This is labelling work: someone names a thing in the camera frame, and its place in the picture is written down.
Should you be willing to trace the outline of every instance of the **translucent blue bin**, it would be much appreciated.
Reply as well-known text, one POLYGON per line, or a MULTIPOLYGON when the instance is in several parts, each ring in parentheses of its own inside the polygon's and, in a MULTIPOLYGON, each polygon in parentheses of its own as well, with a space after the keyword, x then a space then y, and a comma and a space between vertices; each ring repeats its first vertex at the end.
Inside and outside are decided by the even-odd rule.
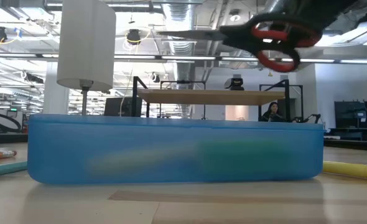
POLYGON ((39 114, 30 176, 46 184, 309 179, 322 171, 319 124, 39 114))

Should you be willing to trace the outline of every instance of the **yellow foam tube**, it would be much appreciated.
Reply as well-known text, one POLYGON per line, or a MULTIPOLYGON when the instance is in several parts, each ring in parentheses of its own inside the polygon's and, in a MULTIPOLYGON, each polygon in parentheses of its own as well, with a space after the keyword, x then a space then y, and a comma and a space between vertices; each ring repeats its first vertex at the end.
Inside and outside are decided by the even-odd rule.
POLYGON ((367 165, 324 161, 323 172, 367 178, 367 165))

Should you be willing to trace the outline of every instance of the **woman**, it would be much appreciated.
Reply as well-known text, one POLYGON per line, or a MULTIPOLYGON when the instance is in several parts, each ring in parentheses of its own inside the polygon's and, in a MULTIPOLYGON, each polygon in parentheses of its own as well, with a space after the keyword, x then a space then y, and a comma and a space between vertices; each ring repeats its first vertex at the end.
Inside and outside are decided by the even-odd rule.
POLYGON ((265 122, 285 122, 285 119, 279 114, 279 107, 276 102, 269 104, 268 111, 263 114, 261 121, 265 122))

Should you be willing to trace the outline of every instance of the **wooden shelf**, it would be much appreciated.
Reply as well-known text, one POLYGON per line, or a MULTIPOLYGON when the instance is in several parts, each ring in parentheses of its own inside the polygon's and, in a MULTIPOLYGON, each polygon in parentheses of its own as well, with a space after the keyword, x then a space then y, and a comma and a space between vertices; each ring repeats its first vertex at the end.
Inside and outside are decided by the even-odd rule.
POLYGON ((258 106, 283 99, 284 92, 140 89, 138 90, 138 96, 148 103, 258 106))

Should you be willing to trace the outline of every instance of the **scissor blade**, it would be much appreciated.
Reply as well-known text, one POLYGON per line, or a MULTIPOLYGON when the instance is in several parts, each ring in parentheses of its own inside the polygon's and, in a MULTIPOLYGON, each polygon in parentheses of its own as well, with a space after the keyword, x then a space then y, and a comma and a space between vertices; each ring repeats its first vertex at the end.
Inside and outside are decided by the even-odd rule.
POLYGON ((218 30, 185 30, 185 31, 160 31, 160 35, 181 37, 193 40, 225 40, 226 35, 218 30))

